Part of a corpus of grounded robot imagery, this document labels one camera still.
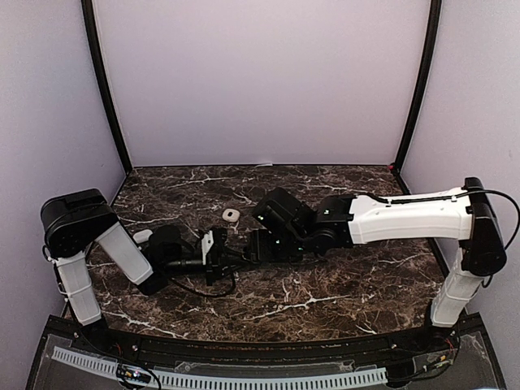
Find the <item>small white charging case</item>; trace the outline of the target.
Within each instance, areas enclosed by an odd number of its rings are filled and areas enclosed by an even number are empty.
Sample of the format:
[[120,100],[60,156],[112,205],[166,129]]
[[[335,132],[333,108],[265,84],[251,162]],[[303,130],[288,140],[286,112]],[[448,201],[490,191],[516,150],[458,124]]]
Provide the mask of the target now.
[[238,210],[226,209],[223,212],[222,218],[224,221],[227,221],[229,223],[235,223],[239,220],[240,216],[241,216],[241,213]]

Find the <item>white oval charging case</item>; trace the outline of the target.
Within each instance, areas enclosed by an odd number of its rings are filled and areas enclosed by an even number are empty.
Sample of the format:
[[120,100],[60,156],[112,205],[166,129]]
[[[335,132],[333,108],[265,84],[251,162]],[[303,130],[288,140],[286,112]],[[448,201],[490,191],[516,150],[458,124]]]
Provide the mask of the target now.
[[153,234],[153,232],[149,229],[145,229],[145,230],[141,230],[139,232],[136,232],[134,235],[133,235],[133,240],[137,243],[137,244],[143,244],[145,242],[147,242],[150,238],[150,236]]

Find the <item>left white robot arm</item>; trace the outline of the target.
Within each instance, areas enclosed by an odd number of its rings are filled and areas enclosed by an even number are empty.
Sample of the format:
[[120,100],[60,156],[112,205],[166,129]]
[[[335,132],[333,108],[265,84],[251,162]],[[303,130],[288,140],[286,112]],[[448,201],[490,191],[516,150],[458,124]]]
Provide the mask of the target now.
[[85,327],[83,341],[97,354],[115,347],[114,335],[99,324],[104,318],[92,278],[102,260],[147,297],[177,275],[200,274],[207,285],[233,279],[249,260],[244,252],[228,247],[223,228],[201,233],[194,243],[174,224],[132,234],[96,188],[51,198],[41,207],[40,218],[44,255],[75,320]]

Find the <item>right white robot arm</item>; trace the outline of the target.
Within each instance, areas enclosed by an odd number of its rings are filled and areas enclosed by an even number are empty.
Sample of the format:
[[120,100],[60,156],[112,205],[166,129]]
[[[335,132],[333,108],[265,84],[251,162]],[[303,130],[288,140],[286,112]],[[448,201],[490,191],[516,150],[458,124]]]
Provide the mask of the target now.
[[253,208],[261,228],[249,234],[246,253],[255,262],[293,262],[376,241],[443,238],[459,248],[447,279],[430,305],[427,325],[414,344],[430,353],[446,338],[487,278],[501,271],[511,245],[504,240],[480,179],[439,193],[381,197],[371,193],[325,197],[312,209],[284,188],[275,188]]

